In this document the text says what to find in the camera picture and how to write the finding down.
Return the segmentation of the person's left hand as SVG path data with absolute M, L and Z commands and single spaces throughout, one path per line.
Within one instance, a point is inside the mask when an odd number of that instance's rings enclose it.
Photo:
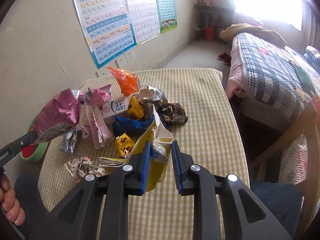
M 7 220 L 20 226 L 25 222 L 25 212 L 16 198 L 16 192 L 11 187 L 10 181 L 5 174 L 1 174 L 1 207 Z

